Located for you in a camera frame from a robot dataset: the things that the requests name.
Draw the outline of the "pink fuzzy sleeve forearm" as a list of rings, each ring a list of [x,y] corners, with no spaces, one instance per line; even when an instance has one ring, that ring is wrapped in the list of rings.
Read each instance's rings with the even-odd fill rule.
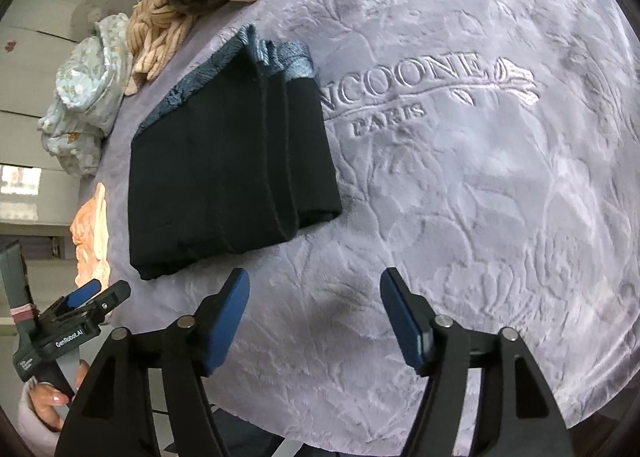
[[[32,379],[23,387],[21,399],[17,405],[16,431],[35,456],[53,456],[60,435],[47,427],[37,416],[32,399],[29,397],[29,393],[34,391],[37,385],[38,382]]]

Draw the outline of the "person's left hand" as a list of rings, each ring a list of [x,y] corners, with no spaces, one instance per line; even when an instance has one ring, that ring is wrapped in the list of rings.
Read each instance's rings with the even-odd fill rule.
[[[60,390],[47,382],[35,382],[29,388],[27,396],[36,417],[52,432],[61,432],[64,425],[63,417],[56,407],[68,405],[70,399]]]

